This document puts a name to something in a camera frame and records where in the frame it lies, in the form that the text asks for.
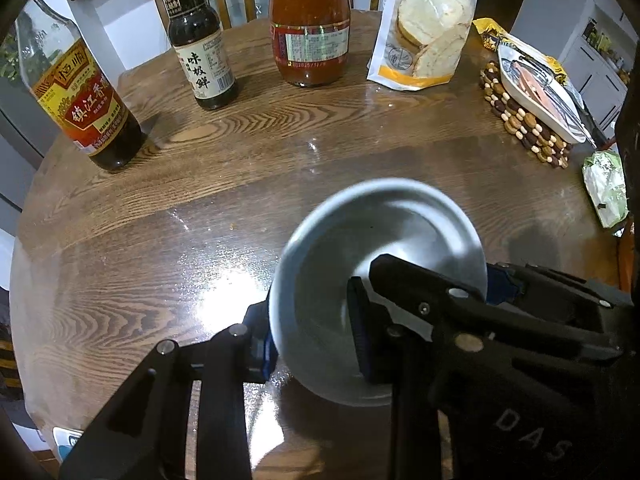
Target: table top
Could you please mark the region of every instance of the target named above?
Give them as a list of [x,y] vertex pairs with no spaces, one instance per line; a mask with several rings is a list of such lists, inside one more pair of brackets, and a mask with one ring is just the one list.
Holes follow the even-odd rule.
[[[27,409],[52,447],[52,428],[85,428],[156,342],[206,340],[240,321],[298,223],[356,182],[402,176],[443,190],[489,262],[617,283],[615,240],[579,156],[554,170],[504,131],[477,85],[492,54],[476,32],[450,83],[396,92],[366,81],[379,22],[353,12],[347,72],[315,89],[282,80],[266,20],[226,31],[240,95],[215,112],[195,103],[173,52],[131,70],[119,91],[150,141],[120,173],[56,140],[20,218],[10,289]],[[322,400],[283,365],[246,396],[256,478],[385,475],[388,408]]]

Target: metal screw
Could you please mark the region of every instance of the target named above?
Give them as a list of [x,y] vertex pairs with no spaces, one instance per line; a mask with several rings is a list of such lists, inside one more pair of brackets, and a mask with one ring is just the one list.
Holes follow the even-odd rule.
[[175,349],[175,343],[170,339],[163,339],[156,345],[156,350],[160,355],[166,355],[173,352]]
[[431,307],[429,303],[423,301],[420,305],[418,305],[418,312],[420,312],[421,316],[428,316],[431,312]]
[[242,323],[236,323],[235,325],[231,325],[229,327],[229,333],[233,336],[233,337],[238,337],[239,335],[244,335],[246,334],[247,330],[249,330],[246,325],[243,325]]
[[388,333],[391,337],[400,337],[400,336],[402,336],[402,333],[398,330],[398,327],[395,327],[393,325],[387,327],[386,333]]
[[465,352],[479,352],[484,348],[482,339],[473,334],[458,334],[453,340],[455,345]]
[[462,300],[469,297],[468,292],[461,288],[450,288],[448,292],[450,296],[453,296],[454,298],[461,298]]

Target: bread slice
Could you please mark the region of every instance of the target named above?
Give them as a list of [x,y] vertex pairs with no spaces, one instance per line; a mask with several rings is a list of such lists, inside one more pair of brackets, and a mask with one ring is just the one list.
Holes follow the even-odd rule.
[[412,44],[422,47],[451,27],[468,25],[473,10],[472,0],[401,0],[398,30]]
[[468,31],[468,25],[456,25],[425,46],[415,60],[413,76],[441,77],[453,74]]

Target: flour bag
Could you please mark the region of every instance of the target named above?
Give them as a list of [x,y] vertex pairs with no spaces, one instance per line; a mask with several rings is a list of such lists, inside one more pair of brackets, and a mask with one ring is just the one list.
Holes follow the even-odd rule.
[[367,79],[394,90],[449,82],[475,10],[476,0],[385,0]]

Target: white label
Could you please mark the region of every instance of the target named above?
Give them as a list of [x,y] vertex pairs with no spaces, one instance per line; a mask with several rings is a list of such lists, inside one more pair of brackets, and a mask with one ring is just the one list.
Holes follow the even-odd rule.
[[174,47],[198,99],[210,99],[227,91],[234,78],[222,46],[222,31],[186,46]]
[[295,62],[328,61],[344,56],[349,47],[349,27],[333,32],[286,34],[287,58]]

